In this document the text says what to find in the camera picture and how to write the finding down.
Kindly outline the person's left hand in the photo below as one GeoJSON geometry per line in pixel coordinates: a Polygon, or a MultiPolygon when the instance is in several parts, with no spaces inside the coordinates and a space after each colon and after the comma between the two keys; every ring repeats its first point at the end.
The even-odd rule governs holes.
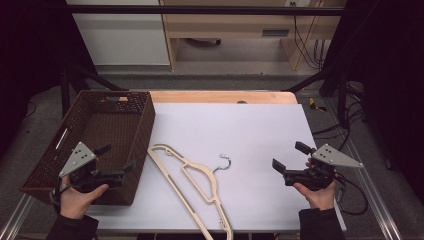
{"type": "Polygon", "coordinates": [[[70,187],[61,194],[60,214],[69,219],[82,219],[91,203],[102,196],[108,188],[107,184],[103,184],[91,192],[81,193],[70,187]]]}

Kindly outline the black metal stand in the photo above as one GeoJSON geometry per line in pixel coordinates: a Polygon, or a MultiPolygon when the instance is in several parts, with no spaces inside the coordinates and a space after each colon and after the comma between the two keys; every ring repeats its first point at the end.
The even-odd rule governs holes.
{"type": "Polygon", "coordinates": [[[296,93],[303,88],[309,86],[318,80],[323,80],[319,89],[319,94],[322,97],[331,96],[335,90],[338,90],[337,100],[337,120],[342,127],[347,127],[347,110],[346,110],[346,95],[347,95],[347,79],[342,67],[337,64],[331,64],[318,73],[308,77],[306,80],[285,89],[285,92],[296,93]]]}
{"type": "Polygon", "coordinates": [[[125,91],[125,88],[121,88],[109,82],[108,80],[100,77],[97,73],[89,71],[82,66],[67,65],[63,68],[60,75],[62,116],[66,115],[71,106],[69,87],[72,86],[76,93],[79,93],[82,90],[89,90],[90,87],[86,82],[87,79],[91,79],[111,91],[125,91]]]}

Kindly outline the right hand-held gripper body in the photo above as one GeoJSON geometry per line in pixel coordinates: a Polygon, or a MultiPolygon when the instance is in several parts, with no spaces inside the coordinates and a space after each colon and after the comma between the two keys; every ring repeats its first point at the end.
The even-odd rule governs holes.
{"type": "Polygon", "coordinates": [[[327,188],[336,179],[336,167],[362,168],[364,166],[328,144],[315,149],[315,152],[309,156],[311,167],[304,170],[285,170],[283,178],[286,186],[301,183],[311,191],[318,191],[327,188]]]}

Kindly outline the wooden drawer cabinet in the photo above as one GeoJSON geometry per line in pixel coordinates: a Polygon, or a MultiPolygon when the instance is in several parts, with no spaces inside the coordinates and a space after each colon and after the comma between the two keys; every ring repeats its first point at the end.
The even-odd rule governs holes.
{"type": "MultiPolygon", "coordinates": [[[[285,7],[286,0],[158,0],[162,6],[253,6],[285,7]]],[[[308,7],[346,6],[347,0],[311,0],[308,7]]],[[[168,52],[176,61],[176,41],[192,39],[276,38],[281,41],[292,70],[299,69],[307,56],[306,46],[313,40],[333,38],[338,16],[277,16],[277,15],[175,15],[162,16],[168,52]],[[289,29],[287,37],[262,37],[263,29],[289,29]]]]}

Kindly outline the white cabinet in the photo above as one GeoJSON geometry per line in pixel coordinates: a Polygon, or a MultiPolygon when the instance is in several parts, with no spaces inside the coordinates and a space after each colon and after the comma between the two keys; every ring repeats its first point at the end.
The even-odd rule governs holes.
{"type": "Polygon", "coordinates": [[[96,66],[169,65],[160,14],[74,14],[96,66]]]}

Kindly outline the brown woven basket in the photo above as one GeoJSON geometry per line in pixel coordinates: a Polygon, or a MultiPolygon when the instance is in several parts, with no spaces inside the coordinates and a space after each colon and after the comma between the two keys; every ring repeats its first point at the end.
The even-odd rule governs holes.
{"type": "Polygon", "coordinates": [[[63,162],[78,143],[91,149],[109,144],[111,149],[97,162],[99,171],[110,173],[129,164],[134,168],[125,174],[120,187],[109,188],[95,203],[130,206],[143,171],[154,120],[155,109],[148,92],[80,92],[20,191],[48,204],[63,162]]]}

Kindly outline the black horizontal frame bar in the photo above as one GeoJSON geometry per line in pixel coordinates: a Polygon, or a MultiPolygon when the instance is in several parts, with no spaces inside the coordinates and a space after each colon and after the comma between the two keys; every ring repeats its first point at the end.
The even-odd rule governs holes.
{"type": "Polygon", "coordinates": [[[80,14],[342,16],[345,13],[344,8],[251,6],[66,5],[65,9],[80,14]]]}

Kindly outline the cream plastic hanger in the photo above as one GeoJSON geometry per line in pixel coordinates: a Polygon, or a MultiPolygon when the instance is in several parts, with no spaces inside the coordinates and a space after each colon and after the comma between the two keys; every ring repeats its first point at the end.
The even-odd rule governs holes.
{"type": "Polygon", "coordinates": [[[217,213],[220,217],[221,229],[226,233],[226,240],[234,240],[233,228],[231,226],[229,218],[226,214],[226,211],[224,210],[224,207],[223,207],[222,202],[221,202],[219,195],[218,195],[218,182],[217,182],[217,179],[214,175],[216,170],[211,170],[210,168],[208,168],[207,166],[205,166],[203,164],[190,161],[189,159],[184,157],[182,154],[180,154],[178,151],[176,151],[174,148],[172,148],[171,146],[166,145],[166,144],[155,144],[155,145],[153,145],[149,148],[153,148],[155,154],[156,154],[156,151],[162,150],[168,156],[176,157],[179,161],[181,161],[183,163],[183,165],[181,167],[181,171],[185,174],[185,176],[188,178],[188,180],[191,182],[191,184],[195,187],[195,189],[200,194],[200,196],[203,198],[203,200],[207,204],[213,204],[215,206],[217,213]],[[194,169],[195,171],[198,171],[198,172],[200,172],[201,174],[203,174],[207,177],[208,183],[209,183],[210,188],[211,188],[211,196],[210,197],[207,197],[205,195],[205,193],[202,191],[201,187],[189,175],[189,173],[187,172],[188,168],[194,169]]]}
{"type": "Polygon", "coordinates": [[[156,166],[159,168],[163,176],[167,179],[168,183],[171,185],[171,187],[174,189],[175,193],[178,195],[179,199],[182,201],[190,215],[192,216],[193,220],[196,222],[197,226],[199,227],[201,233],[205,237],[206,240],[213,240],[212,235],[209,233],[207,228],[205,227],[204,223],[201,221],[200,217],[197,215],[189,201],[186,199],[184,194],[179,189],[178,185],[175,183],[169,172],[166,170],[165,166],[162,164],[160,158],[154,153],[153,148],[149,148],[148,150],[149,156],[152,158],[156,166]]]}

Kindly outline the aluminium frame rail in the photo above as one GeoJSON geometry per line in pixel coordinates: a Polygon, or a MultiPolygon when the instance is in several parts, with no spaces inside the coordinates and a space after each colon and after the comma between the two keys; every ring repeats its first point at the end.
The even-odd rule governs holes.
{"type": "MultiPolygon", "coordinates": [[[[336,121],[336,123],[344,123],[348,129],[349,126],[352,126],[348,124],[348,117],[351,114],[353,116],[354,120],[360,119],[360,117],[363,117],[363,111],[358,110],[358,113],[354,113],[348,110],[348,117],[346,117],[347,120],[339,120],[339,117],[336,113],[336,110],[338,109],[338,105],[335,100],[330,98],[324,98],[324,103],[326,104],[328,108],[328,112],[332,116],[333,120],[336,121]]],[[[359,161],[360,164],[363,164],[362,158],[360,157],[360,154],[358,152],[358,149],[354,145],[354,142],[351,139],[351,134],[349,137],[347,135],[343,135],[342,130],[340,130],[342,134],[342,142],[345,142],[344,148],[345,150],[339,150],[342,153],[346,153],[349,157],[352,157],[353,159],[359,161]]],[[[362,168],[355,168],[354,172],[357,176],[358,182],[360,186],[362,187],[362,190],[368,200],[368,206],[372,210],[374,217],[377,221],[377,224],[379,225],[382,234],[384,235],[385,240],[402,240],[402,236],[398,230],[397,225],[395,224],[385,202],[383,201],[382,196],[380,195],[377,186],[375,185],[374,181],[371,179],[367,169],[366,165],[364,165],[362,168]]]]}
{"type": "Polygon", "coordinates": [[[0,240],[15,240],[34,203],[34,198],[23,194],[13,213],[0,229],[0,240]]]}

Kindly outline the person's right hand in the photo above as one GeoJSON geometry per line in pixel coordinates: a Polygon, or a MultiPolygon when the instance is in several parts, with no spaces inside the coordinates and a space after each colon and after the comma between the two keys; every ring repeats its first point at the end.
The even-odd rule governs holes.
{"type": "Polygon", "coordinates": [[[335,182],[332,182],[327,188],[318,191],[311,191],[301,183],[295,183],[293,187],[306,198],[311,209],[324,211],[334,207],[335,182]]]}

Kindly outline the yellow and black tool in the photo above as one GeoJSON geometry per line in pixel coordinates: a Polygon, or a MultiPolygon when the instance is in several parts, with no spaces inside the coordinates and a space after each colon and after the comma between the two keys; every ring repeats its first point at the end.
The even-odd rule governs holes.
{"type": "Polygon", "coordinates": [[[309,98],[309,107],[310,107],[310,109],[318,110],[318,111],[321,111],[321,112],[327,111],[326,107],[317,106],[314,98],[309,98]]]}

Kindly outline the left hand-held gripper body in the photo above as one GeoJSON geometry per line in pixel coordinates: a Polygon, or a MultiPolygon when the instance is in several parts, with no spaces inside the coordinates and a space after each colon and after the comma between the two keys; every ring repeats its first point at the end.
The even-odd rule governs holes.
{"type": "Polygon", "coordinates": [[[101,172],[97,168],[99,156],[94,154],[94,150],[83,142],[78,142],[59,171],[59,177],[68,176],[72,187],[85,193],[91,192],[103,184],[107,184],[110,188],[121,187],[125,173],[122,170],[110,173],[101,172]]]}

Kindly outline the black curtain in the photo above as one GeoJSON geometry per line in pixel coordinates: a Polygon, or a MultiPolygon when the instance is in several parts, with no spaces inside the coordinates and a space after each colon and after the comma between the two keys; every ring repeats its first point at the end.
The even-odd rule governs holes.
{"type": "Polygon", "coordinates": [[[67,0],[0,0],[0,158],[29,100],[59,84],[64,67],[94,63],[67,0]]]}
{"type": "Polygon", "coordinates": [[[424,0],[347,0],[326,62],[364,86],[367,117],[424,204],[424,0]]]}

